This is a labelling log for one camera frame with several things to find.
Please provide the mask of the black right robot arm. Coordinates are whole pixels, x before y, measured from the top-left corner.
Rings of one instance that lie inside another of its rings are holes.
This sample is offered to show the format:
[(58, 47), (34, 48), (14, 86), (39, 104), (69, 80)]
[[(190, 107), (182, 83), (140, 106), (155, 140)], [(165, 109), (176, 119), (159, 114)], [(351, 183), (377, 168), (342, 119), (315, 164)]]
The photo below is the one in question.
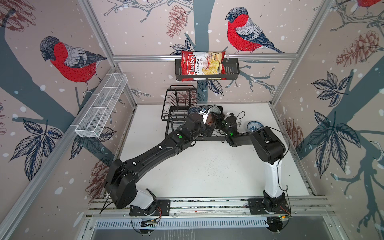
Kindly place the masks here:
[(217, 119), (216, 129), (224, 133), (226, 142), (231, 147), (254, 147), (259, 160), (265, 164), (264, 209), (270, 214), (281, 209), (286, 202), (286, 190), (280, 183), (281, 161), (286, 154), (283, 142), (268, 126), (262, 126), (253, 132), (239, 133), (237, 117), (234, 114)]

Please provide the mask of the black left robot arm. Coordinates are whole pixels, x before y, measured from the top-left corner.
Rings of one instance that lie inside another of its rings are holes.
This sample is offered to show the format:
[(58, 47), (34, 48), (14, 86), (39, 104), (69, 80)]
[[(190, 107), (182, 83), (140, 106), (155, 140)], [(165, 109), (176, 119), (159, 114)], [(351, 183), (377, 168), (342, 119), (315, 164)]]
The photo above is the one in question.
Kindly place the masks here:
[(190, 148), (199, 136), (211, 136), (214, 129), (215, 124), (207, 125), (202, 115), (192, 113), (155, 147), (130, 160), (112, 162), (104, 188), (115, 207), (123, 209), (132, 205), (152, 213), (157, 207), (157, 197), (148, 189), (138, 189), (136, 183), (163, 161)]

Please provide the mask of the dark blue patterned bowl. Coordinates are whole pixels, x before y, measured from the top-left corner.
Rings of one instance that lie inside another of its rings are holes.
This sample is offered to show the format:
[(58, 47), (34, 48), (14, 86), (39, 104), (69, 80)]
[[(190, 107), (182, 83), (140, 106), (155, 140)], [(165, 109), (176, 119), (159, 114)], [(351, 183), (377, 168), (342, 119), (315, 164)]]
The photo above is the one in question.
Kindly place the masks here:
[(193, 114), (193, 113), (197, 113), (197, 112), (198, 112), (198, 108), (197, 107), (190, 107), (188, 109), (188, 115)]

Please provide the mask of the red cassava chips bag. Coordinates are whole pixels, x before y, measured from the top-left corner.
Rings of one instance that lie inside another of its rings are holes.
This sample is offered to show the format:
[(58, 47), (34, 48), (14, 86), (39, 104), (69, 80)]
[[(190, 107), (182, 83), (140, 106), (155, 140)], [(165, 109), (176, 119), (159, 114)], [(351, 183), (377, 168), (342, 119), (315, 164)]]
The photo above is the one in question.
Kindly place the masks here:
[(182, 51), (182, 82), (197, 80), (196, 76), (224, 75), (224, 52), (191, 52)]

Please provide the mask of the aluminium mounting rail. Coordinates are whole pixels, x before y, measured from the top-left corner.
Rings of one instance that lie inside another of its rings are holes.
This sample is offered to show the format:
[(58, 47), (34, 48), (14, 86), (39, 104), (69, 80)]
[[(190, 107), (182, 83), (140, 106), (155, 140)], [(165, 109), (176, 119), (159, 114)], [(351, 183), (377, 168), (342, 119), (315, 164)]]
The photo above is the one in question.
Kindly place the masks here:
[[(257, 210), (252, 214), (250, 197), (222, 197), (222, 198), (170, 198), (165, 218), (208, 218), (208, 217), (272, 217), (264, 210)], [(111, 204), (102, 210), (104, 200), (93, 200), (85, 217), (90, 218), (127, 218), (130, 209), (116, 209)], [(324, 196), (290, 196), (286, 204), (291, 210), (292, 217), (307, 216), (335, 216), (328, 199)]]

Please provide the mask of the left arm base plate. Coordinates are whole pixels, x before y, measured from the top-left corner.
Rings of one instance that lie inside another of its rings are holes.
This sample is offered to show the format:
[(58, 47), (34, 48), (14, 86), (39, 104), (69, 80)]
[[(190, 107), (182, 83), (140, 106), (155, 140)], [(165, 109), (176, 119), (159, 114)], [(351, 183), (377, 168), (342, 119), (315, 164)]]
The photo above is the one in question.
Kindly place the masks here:
[(130, 217), (160, 217), (170, 214), (170, 200), (155, 200), (147, 208), (139, 207), (139, 204), (131, 204)]

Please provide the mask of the black wall shelf basket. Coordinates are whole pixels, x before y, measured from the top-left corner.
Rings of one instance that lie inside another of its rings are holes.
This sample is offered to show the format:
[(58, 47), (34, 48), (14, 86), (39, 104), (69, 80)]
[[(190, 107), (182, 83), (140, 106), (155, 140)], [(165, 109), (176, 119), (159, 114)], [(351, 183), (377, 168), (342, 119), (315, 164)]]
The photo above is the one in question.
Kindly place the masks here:
[(223, 70), (225, 70), (225, 74), (219, 75), (182, 75), (181, 62), (181, 59), (176, 59), (175, 76), (177, 81), (236, 80), (240, 74), (239, 60), (234, 58), (224, 59)]

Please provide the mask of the red and blue patterned bowl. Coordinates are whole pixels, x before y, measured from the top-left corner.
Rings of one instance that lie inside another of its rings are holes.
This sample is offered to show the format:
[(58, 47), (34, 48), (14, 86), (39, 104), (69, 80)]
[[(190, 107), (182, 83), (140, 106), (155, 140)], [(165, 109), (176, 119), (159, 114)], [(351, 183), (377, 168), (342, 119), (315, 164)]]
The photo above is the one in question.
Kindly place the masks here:
[(211, 120), (209, 121), (210, 126), (218, 126), (224, 120), (225, 115), (222, 112), (210, 112), (209, 117), (211, 118)]

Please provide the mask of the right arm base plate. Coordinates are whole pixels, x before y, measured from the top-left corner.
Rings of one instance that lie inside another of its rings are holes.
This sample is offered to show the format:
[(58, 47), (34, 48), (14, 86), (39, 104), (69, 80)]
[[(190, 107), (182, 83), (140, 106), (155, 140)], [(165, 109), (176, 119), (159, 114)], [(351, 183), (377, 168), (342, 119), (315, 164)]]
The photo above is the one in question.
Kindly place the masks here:
[(283, 201), (272, 210), (265, 209), (263, 198), (250, 198), (247, 199), (247, 202), (245, 206), (250, 209), (251, 215), (289, 215), (291, 213), (290, 206), (286, 199), (283, 199)]

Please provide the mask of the black wire dish rack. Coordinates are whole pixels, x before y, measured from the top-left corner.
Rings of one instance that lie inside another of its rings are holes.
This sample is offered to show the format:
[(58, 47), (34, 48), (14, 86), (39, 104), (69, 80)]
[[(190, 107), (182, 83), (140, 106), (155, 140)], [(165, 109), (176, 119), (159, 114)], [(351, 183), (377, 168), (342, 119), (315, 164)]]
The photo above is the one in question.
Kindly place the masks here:
[[(198, 90), (193, 85), (171, 85), (165, 94), (161, 119), (167, 122), (165, 135), (182, 126), (188, 116), (190, 107), (197, 107), (199, 114), (200, 106), (198, 105)], [(210, 112), (222, 112), (223, 108), (215, 106)], [(214, 126), (214, 132), (211, 137), (198, 137), (198, 141), (224, 141), (225, 137)]]

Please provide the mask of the blue floral ceramic bowl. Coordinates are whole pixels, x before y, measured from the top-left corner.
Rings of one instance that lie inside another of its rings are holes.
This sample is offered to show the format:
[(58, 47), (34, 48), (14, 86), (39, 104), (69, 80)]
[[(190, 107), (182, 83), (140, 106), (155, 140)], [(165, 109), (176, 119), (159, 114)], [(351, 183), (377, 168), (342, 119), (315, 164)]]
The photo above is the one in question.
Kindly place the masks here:
[(264, 125), (258, 121), (250, 121), (248, 122), (247, 124), (247, 130), (249, 132), (255, 132), (257, 131), (258, 129), (260, 129), (261, 127), (263, 127)]

